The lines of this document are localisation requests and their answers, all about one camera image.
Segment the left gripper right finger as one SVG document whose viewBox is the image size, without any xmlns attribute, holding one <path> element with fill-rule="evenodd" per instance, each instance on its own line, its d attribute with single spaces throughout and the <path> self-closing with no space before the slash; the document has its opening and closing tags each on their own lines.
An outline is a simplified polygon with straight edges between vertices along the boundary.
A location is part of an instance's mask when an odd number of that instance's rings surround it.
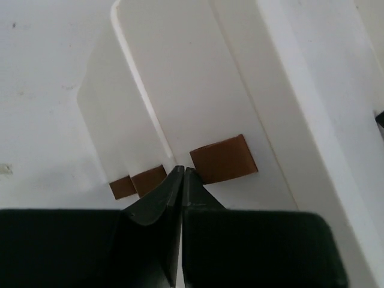
<svg viewBox="0 0 384 288">
<path fill-rule="evenodd" d="M 326 221 L 317 214 L 225 208 L 187 168 L 182 270 L 187 287 L 348 287 Z"/>
</svg>

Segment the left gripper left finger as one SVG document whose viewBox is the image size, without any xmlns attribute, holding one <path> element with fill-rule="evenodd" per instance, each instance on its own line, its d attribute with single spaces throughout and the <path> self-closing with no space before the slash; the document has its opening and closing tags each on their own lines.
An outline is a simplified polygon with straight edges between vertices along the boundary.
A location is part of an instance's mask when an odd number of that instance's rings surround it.
<svg viewBox="0 0 384 288">
<path fill-rule="evenodd" d="M 2 209 L 2 287 L 175 287 L 184 168 L 125 209 Z"/>
</svg>

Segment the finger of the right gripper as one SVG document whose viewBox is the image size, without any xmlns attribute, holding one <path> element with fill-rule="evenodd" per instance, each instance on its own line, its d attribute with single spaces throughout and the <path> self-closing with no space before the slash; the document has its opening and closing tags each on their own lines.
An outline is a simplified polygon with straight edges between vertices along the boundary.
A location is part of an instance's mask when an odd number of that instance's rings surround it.
<svg viewBox="0 0 384 288">
<path fill-rule="evenodd" d="M 375 118 L 375 122 L 376 124 L 384 129 L 384 110 L 382 111 L 374 111 L 374 118 Z"/>
</svg>

